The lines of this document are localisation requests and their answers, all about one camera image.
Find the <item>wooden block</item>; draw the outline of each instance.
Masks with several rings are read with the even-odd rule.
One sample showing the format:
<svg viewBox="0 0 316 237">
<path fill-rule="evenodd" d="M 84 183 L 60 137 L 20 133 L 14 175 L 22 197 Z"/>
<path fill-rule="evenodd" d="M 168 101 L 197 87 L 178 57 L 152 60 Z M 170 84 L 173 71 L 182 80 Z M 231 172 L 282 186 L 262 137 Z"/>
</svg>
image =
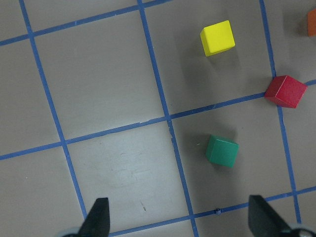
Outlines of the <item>wooden block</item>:
<svg viewBox="0 0 316 237">
<path fill-rule="evenodd" d="M 282 107 L 296 108 L 307 86 L 290 76 L 280 76 L 272 80 L 265 98 Z"/>
</svg>

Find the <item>green cube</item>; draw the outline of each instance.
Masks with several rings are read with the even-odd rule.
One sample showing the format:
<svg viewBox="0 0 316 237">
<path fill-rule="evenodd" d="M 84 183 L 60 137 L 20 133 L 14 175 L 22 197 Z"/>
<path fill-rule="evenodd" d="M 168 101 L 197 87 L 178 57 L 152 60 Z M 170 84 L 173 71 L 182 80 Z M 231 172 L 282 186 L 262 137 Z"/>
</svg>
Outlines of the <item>green cube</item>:
<svg viewBox="0 0 316 237">
<path fill-rule="evenodd" d="M 211 135 L 206 157 L 211 163 L 233 167 L 239 145 L 227 138 Z"/>
</svg>

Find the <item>yellow cube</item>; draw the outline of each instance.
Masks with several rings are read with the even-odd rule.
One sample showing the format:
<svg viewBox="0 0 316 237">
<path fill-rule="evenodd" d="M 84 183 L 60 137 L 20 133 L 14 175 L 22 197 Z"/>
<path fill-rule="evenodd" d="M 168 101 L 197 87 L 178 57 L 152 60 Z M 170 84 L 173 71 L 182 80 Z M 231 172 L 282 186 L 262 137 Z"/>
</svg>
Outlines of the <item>yellow cube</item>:
<svg viewBox="0 0 316 237">
<path fill-rule="evenodd" d="M 200 36 L 206 56 L 224 52 L 235 46 L 232 28 L 228 20 L 205 27 Z"/>
</svg>

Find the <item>orange cube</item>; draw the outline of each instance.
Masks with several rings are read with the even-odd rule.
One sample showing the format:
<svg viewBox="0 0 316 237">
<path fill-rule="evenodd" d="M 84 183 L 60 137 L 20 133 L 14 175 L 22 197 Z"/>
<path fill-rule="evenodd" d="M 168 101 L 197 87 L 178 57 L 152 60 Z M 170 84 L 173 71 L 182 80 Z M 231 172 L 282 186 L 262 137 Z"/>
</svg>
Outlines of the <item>orange cube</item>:
<svg viewBox="0 0 316 237">
<path fill-rule="evenodd" d="M 316 9 L 307 14 L 308 36 L 316 36 Z"/>
</svg>

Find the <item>blue tape line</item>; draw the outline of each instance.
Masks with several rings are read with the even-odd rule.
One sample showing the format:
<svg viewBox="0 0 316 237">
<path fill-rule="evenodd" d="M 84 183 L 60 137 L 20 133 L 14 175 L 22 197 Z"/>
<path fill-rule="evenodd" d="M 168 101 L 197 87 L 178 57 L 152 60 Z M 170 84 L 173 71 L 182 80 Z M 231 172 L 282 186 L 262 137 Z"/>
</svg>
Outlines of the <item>blue tape line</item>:
<svg viewBox="0 0 316 237">
<path fill-rule="evenodd" d="M 171 134 L 171 142 L 172 142 L 174 153 L 175 153 L 175 156 L 176 156 L 177 166 L 178 166 L 178 170 L 179 170 L 179 174 L 180 174 L 180 179 L 181 179 L 181 182 L 182 182 L 182 187 L 183 187 L 183 190 L 184 190 L 184 196 L 185 196 L 185 199 L 186 199 L 186 202 L 187 202 L 189 215 L 192 216 L 192 218 L 191 218 L 191 225 L 192 225 L 192 229 L 193 229 L 193 234 L 194 234 L 195 237 L 198 237 L 198 229 L 197 229 L 195 218 L 193 216 L 194 212 L 193 212 L 193 208 L 192 208 L 192 204 L 191 204 L 191 200 L 190 200 L 188 185 L 187 185 L 186 178 L 185 178 L 185 175 L 184 175 L 184 170 L 183 170 L 183 166 L 182 166 L 182 162 L 181 162 L 181 158 L 180 158 L 180 153 L 179 153 L 179 149 L 178 149 L 178 145 L 177 145 L 176 136 L 175 136 L 175 133 L 174 133 L 172 121 L 169 120 L 169 121 L 167 121 L 167 123 L 168 123 L 169 131 L 170 131 L 170 134 Z"/>
<path fill-rule="evenodd" d="M 302 189 L 300 191 L 297 191 L 296 194 L 301 195 L 301 194 L 306 194 L 306 193 L 315 192 L 315 191 L 316 191 L 316 186 L 313 186 L 310 188 L 306 188 L 306 189 Z"/>
<path fill-rule="evenodd" d="M 316 84 L 316 80 L 310 80 L 310 81 L 305 83 L 305 85 L 307 85 L 307 86 L 315 85 L 315 84 Z"/>
<path fill-rule="evenodd" d="M 135 128 L 138 128 L 138 127 L 143 127 L 143 126 L 147 126 L 147 125 L 150 125 L 150 124 L 155 124 L 155 123 L 163 122 L 163 121 L 166 121 L 165 117 L 155 118 L 155 119 L 151 119 L 151 120 L 149 120 L 147 122 L 133 123 L 133 124 L 129 124 L 129 125 L 122 126 L 122 127 L 112 128 L 112 129 L 109 129 L 109 130 L 105 130 L 105 131 L 96 132 L 96 133 L 92 133 L 92 134 L 81 136 L 81 137 L 68 139 L 68 140 L 66 140 L 66 143 L 67 144 L 71 144 L 71 143 L 75 143 L 75 142 L 81 142 L 81 141 L 89 140 L 89 139 L 92 139 L 92 138 L 105 136 L 105 135 L 108 135 L 108 134 L 111 134 L 111 133 L 123 132 L 123 131 L 131 130 L 131 129 L 135 129 Z"/>
<path fill-rule="evenodd" d="M 58 135 L 59 135 L 59 138 L 60 138 L 60 141 L 61 141 L 64 153 L 65 153 L 65 156 L 66 156 L 67 164 L 68 164 L 69 171 L 70 171 L 70 174 L 71 174 L 71 178 L 73 180 L 73 184 L 75 186 L 75 190 L 76 190 L 76 193 L 77 193 L 77 196 L 78 196 L 78 200 L 79 200 L 79 204 L 80 204 L 80 207 L 81 207 L 81 211 L 82 211 L 83 217 L 85 218 L 87 213 L 86 213 L 85 206 L 84 206 L 84 203 L 83 203 L 83 198 L 82 198 L 81 191 L 80 191 L 80 188 L 79 188 L 79 184 L 78 184 L 78 181 L 77 181 L 77 178 L 76 178 L 75 170 L 74 170 L 73 164 L 71 162 L 71 158 L 70 158 L 70 154 L 69 154 L 69 151 L 68 151 L 68 147 L 67 147 L 66 142 L 65 142 L 65 137 L 64 137 L 63 131 L 61 129 L 61 125 L 60 125 L 60 122 L 59 122 L 59 119 L 58 119 L 58 116 L 57 116 L 57 112 L 55 110 L 55 106 L 54 106 L 54 103 L 53 103 L 53 100 L 52 100 L 52 97 L 51 97 L 51 94 L 50 94 L 50 91 L 49 91 L 49 88 L 48 88 L 47 80 L 46 80 L 46 77 L 45 77 L 45 74 L 44 74 L 44 70 L 43 70 L 43 67 L 42 67 L 42 64 L 41 64 L 41 61 L 40 61 L 39 52 L 38 52 L 38 49 L 36 47 L 34 34 L 33 34 L 33 31 L 32 31 L 31 24 L 30 24 L 30 20 L 29 20 L 29 17 L 28 17 L 26 8 L 25 8 L 24 1 L 23 0 L 19 0 L 19 3 L 20 3 L 22 14 L 23 14 L 23 18 L 24 18 L 24 21 L 25 21 L 25 25 L 26 25 L 26 28 L 27 28 L 27 31 L 28 31 L 28 35 L 29 35 L 31 47 L 32 47 L 32 50 L 33 50 L 35 62 L 36 62 L 36 65 L 38 67 L 38 70 L 39 70 L 40 79 L 41 79 L 41 82 L 43 84 L 44 91 L 45 91 L 45 94 L 46 94 L 46 98 L 48 100 L 48 104 L 49 104 L 49 107 L 50 107 L 50 110 L 51 110 L 51 113 L 52 113 L 52 116 L 53 116 L 53 119 L 54 119 L 54 122 L 55 122 L 55 125 L 56 125 L 56 129 L 57 129 L 57 132 L 58 132 Z"/>
<path fill-rule="evenodd" d="M 163 3 L 166 3 L 166 2 L 169 2 L 169 1 L 173 1 L 173 0 L 155 0 L 155 1 L 149 1 L 149 2 L 143 3 L 143 6 L 144 6 L 144 8 L 147 8 L 147 7 L 151 7 L 151 6 L 156 6 L 156 5 L 159 5 L 159 4 L 163 4 Z"/>
<path fill-rule="evenodd" d="M 284 193 L 284 194 L 279 194 L 279 195 L 267 197 L 267 198 L 265 198 L 265 200 L 266 201 L 274 201 L 274 200 L 278 200 L 278 199 L 288 198 L 291 196 L 293 196 L 293 193 Z M 249 203 L 245 202 L 242 204 L 222 208 L 221 212 L 223 213 L 223 212 L 234 211 L 234 210 L 246 208 L 248 206 L 249 206 Z M 210 216 L 210 215 L 214 215 L 214 214 L 216 214 L 216 210 L 201 212 L 201 213 L 195 214 L 195 217 L 199 218 L 199 217 Z"/>
<path fill-rule="evenodd" d="M 185 116 L 188 116 L 188 115 L 194 115 L 194 114 L 198 114 L 198 113 L 205 112 L 205 111 L 215 110 L 215 109 L 218 109 L 218 108 L 221 108 L 221 107 L 224 107 L 224 106 L 241 103 L 241 102 L 245 102 L 245 101 L 248 101 L 248 100 L 259 99 L 259 98 L 264 97 L 264 95 L 265 95 L 264 92 L 258 93 L 258 94 L 254 94 L 254 95 L 248 95 L 248 96 L 240 97 L 240 98 L 229 100 L 229 101 L 225 101 L 225 102 L 220 102 L 220 103 L 217 103 L 217 104 L 208 105 L 208 106 L 200 107 L 200 108 L 197 108 L 197 109 L 192 109 L 192 110 L 176 113 L 176 114 L 171 115 L 171 118 L 172 119 L 177 119 L 177 118 L 185 117 Z"/>
<path fill-rule="evenodd" d="M 158 92 L 159 92 L 160 101 L 161 101 L 161 104 L 162 104 L 163 113 L 164 113 L 164 115 L 166 117 L 169 117 L 167 102 L 165 100 L 165 96 L 164 96 L 164 92 L 163 92 L 163 88 L 162 88 L 162 83 L 161 83 L 160 74 L 159 74 L 159 71 L 158 71 L 158 66 L 157 66 L 157 61 L 156 61 L 156 57 L 155 57 L 155 52 L 154 52 L 152 39 L 151 39 L 151 36 L 150 36 L 150 33 L 149 33 L 149 27 L 148 27 L 146 15 L 145 15 L 145 10 L 144 10 L 144 7 L 142 5 L 142 1 L 141 0 L 137 0 L 137 2 L 141 6 L 140 9 L 139 9 L 140 17 L 141 17 L 143 28 L 144 28 L 144 32 L 145 32 L 147 47 L 148 47 L 150 59 L 151 59 L 151 62 L 152 62 L 154 75 L 155 75 L 155 78 L 156 78 L 156 84 L 157 84 L 157 87 L 158 87 Z"/>
<path fill-rule="evenodd" d="M 264 27 L 264 30 L 265 30 L 266 43 L 267 43 L 267 48 L 268 48 L 268 54 L 269 54 L 269 61 L 270 61 L 272 77 L 275 78 L 277 76 L 277 73 L 276 73 L 275 61 L 274 61 L 273 50 L 272 50 L 272 45 L 271 45 L 271 37 L 270 37 L 270 31 L 269 31 L 269 24 L 268 24 L 266 6 L 265 6 L 265 3 L 264 3 L 264 0 L 259 0 L 259 3 L 260 3 L 260 8 L 261 8 L 261 16 L 262 16 L 262 21 L 263 21 L 263 27 Z"/>
<path fill-rule="evenodd" d="M 0 160 L 9 159 L 9 158 L 13 158 L 13 157 L 19 157 L 19 156 L 23 156 L 23 155 L 27 155 L 27 154 L 31 154 L 31 153 L 35 153 L 35 152 L 40 152 L 40 151 L 44 151 L 44 150 L 48 150 L 48 149 L 56 148 L 56 147 L 60 147 L 60 146 L 62 146 L 61 142 L 55 142 L 55 143 L 51 143 L 51 144 L 44 145 L 44 146 L 34 147 L 34 148 L 26 149 L 23 151 L 13 152 L 13 153 L 9 153 L 6 155 L 2 155 L 2 156 L 0 156 Z"/>
<path fill-rule="evenodd" d="M 22 40 L 26 40 L 28 37 L 29 37 L 28 35 L 21 35 L 21 36 L 13 37 L 10 39 L 2 40 L 2 41 L 0 41 L 0 46 L 15 43 L 15 42 L 22 41 Z"/>
<path fill-rule="evenodd" d="M 294 208 L 295 208 L 296 220 L 297 220 L 297 223 L 301 223 L 300 208 L 299 208 L 297 195 L 296 195 L 296 184 L 295 184 L 295 179 L 294 179 L 294 171 L 293 171 L 293 166 L 292 166 L 292 161 L 291 161 L 290 148 L 289 148 L 288 141 L 287 141 L 286 128 L 285 128 L 284 121 L 283 121 L 282 107 L 278 106 L 277 112 L 278 112 L 279 123 L 280 123 L 280 128 L 281 128 L 285 158 L 286 158 L 286 163 L 287 163 L 287 170 L 288 170 L 289 177 L 290 177 L 291 188 L 292 188 L 292 191 L 294 194 L 293 198 L 294 198 Z"/>
<path fill-rule="evenodd" d="M 276 73 L 276 67 L 275 67 L 275 62 L 274 62 L 274 57 L 273 57 L 273 49 L 272 49 L 272 45 L 271 45 L 271 37 L 270 37 L 270 30 L 269 30 L 266 7 L 265 7 L 264 0 L 259 0 L 259 3 L 260 3 L 260 8 L 261 8 L 261 16 L 262 16 L 263 26 L 265 29 L 265 36 L 266 36 L 267 49 L 268 49 L 268 54 L 269 54 L 271 73 L 272 73 L 272 77 L 275 78 L 277 76 L 277 73 Z M 285 157 L 286 157 L 286 162 L 287 162 L 287 169 L 288 169 L 291 188 L 292 188 L 292 192 L 293 192 L 296 220 L 298 223 L 301 223 L 301 214 L 300 214 L 299 203 L 298 203 L 297 195 L 296 195 L 296 185 L 295 185 L 290 149 L 289 149 L 288 142 L 287 142 L 285 125 L 283 122 L 283 111 L 282 111 L 282 108 L 280 106 L 277 107 L 277 112 L 278 112 L 278 117 L 279 117 L 279 122 L 280 122 L 283 146 L 284 146 Z"/>
<path fill-rule="evenodd" d="M 267 198 L 265 198 L 265 200 L 269 202 L 269 201 L 274 201 L 274 200 L 278 200 L 278 199 L 288 198 L 291 196 L 293 196 L 293 193 L 284 193 L 284 194 L 279 194 L 279 195 L 267 197 Z M 249 203 L 246 202 L 246 203 L 242 203 L 242 204 L 238 204 L 238 205 L 234 205 L 234 206 L 225 207 L 221 210 L 222 210 L 222 212 L 229 212 L 229 211 L 233 211 L 233 210 L 243 209 L 243 208 L 246 208 L 248 206 L 249 206 Z M 201 212 L 201 213 L 195 214 L 194 218 L 210 216 L 210 215 L 214 215 L 215 213 L 216 213 L 215 210 Z M 137 232 L 137 231 L 147 230 L 147 229 L 151 229 L 151 228 L 155 228 L 155 227 L 159 227 L 159 226 L 165 226 L 165 225 L 169 225 L 169 224 L 173 224 L 173 223 L 177 223 L 177 222 L 187 221 L 187 220 L 190 220 L 191 218 L 192 218 L 191 216 L 183 216 L 183 217 L 179 217 L 179 218 L 175 218 L 175 219 L 171 219 L 171 220 L 166 220 L 166 221 L 161 221 L 161 222 L 157 222 L 157 223 L 153 223 L 153 224 L 149 224 L 149 225 L 144 225 L 144 226 L 140 226 L 140 227 L 135 227 L 135 228 L 131 228 L 131 229 L 123 230 L 123 231 L 113 232 L 109 236 L 111 236 L 111 237 L 120 236 L 120 235 L 124 235 L 124 234 L 128 234 L 128 233 L 132 233 L 132 232 Z"/>
<path fill-rule="evenodd" d="M 158 88 L 158 92 L 159 92 L 159 96 L 160 96 L 160 100 L 161 100 L 162 109 L 163 109 L 165 117 L 167 118 L 167 123 L 168 123 L 169 131 L 171 134 L 171 141 L 172 141 L 173 149 L 174 149 L 175 156 L 176 156 L 176 161 L 177 161 L 179 174 L 180 174 L 180 178 L 181 178 L 181 182 L 182 182 L 182 186 L 183 186 L 183 190 L 184 190 L 184 195 L 185 195 L 187 206 L 188 206 L 189 216 L 191 216 L 190 220 L 191 220 L 192 230 L 193 230 L 194 236 L 198 237 L 198 230 L 197 230 L 195 218 L 193 216 L 194 213 L 193 213 L 193 209 L 192 209 L 192 204 L 191 204 L 191 200 L 190 200 L 188 186 L 187 186 L 186 178 L 185 178 L 182 163 L 181 163 L 181 158 L 180 158 L 177 141 L 176 141 L 175 134 L 174 134 L 172 120 L 170 118 L 167 102 L 166 102 L 164 92 L 163 92 L 163 87 L 162 87 L 162 83 L 161 83 L 161 79 L 160 79 L 160 74 L 158 71 L 154 47 L 153 47 L 152 39 L 151 39 L 150 32 L 149 32 L 148 22 L 147 22 L 146 15 L 145 15 L 144 5 L 142 3 L 142 0 L 137 0 L 137 3 L 139 5 L 140 17 L 142 20 L 145 38 L 146 38 L 146 42 L 147 42 L 147 47 L 148 47 L 150 59 L 152 62 L 152 67 L 153 67 L 154 74 L 155 74 L 155 79 L 156 79 L 156 84 L 157 84 L 157 88 Z"/>
<path fill-rule="evenodd" d="M 165 226 L 165 225 L 169 225 L 169 224 L 173 224 L 173 223 L 177 223 L 177 222 L 181 222 L 181 221 L 187 221 L 187 220 L 190 220 L 190 217 L 183 216 L 180 218 L 175 218 L 175 219 L 171 219 L 171 220 L 167 220 L 167 221 L 161 221 L 161 222 L 157 222 L 157 223 L 153 223 L 153 224 L 149 224 L 149 225 L 145 225 L 145 226 L 139 226 L 139 227 L 131 228 L 128 230 L 113 232 L 113 233 L 110 233 L 109 236 L 110 237 L 120 236 L 120 235 L 124 235 L 124 234 L 128 234 L 128 233 L 132 233 L 132 232 L 143 231 L 143 230 L 147 230 L 147 229 L 151 229 L 151 228 L 155 228 L 155 227 L 159 227 L 159 226 Z"/>
<path fill-rule="evenodd" d="M 36 36 L 45 35 L 45 34 L 48 34 L 48 33 L 55 32 L 55 31 L 68 29 L 70 27 L 83 25 L 83 24 L 86 24 L 86 23 L 89 23 L 89 22 L 102 20 L 102 19 L 105 19 L 105 18 L 109 18 L 109 17 L 125 14 L 125 13 L 136 11 L 136 10 L 138 10 L 138 6 L 137 5 L 126 7 L 126 8 L 123 8 L 123 9 L 119 9 L 119 10 L 115 10 L 115 11 L 99 14 L 99 15 L 96 15 L 96 16 L 87 17 L 87 18 L 80 19 L 80 20 L 77 20 L 77 21 L 68 22 L 68 23 L 65 23 L 65 24 L 62 24 L 62 25 L 59 25 L 59 26 L 50 27 L 50 28 L 47 28 L 47 29 L 44 29 L 44 30 L 35 31 L 34 32 L 34 36 L 36 37 Z"/>
</svg>

